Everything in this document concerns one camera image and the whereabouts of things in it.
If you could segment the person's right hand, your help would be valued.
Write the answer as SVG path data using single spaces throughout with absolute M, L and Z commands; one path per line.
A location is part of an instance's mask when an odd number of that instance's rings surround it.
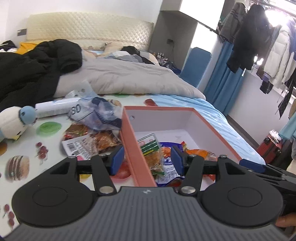
M 276 221 L 277 227 L 296 227 L 296 213 L 290 213 L 285 216 L 281 216 Z

